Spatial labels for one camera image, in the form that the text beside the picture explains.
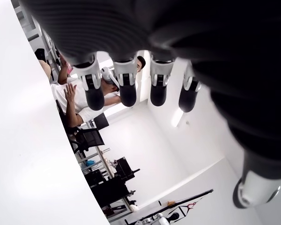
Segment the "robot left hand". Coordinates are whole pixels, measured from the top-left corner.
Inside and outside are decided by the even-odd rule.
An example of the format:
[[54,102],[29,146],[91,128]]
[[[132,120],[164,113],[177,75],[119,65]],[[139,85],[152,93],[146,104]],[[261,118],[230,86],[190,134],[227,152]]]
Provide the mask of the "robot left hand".
[[136,102],[136,53],[151,53],[151,102],[161,106],[176,58],[189,60],[179,98],[193,109],[200,84],[244,149],[238,208],[281,188],[281,0],[24,0],[78,71],[88,106],[104,105],[96,52],[107,52],[122,102]]

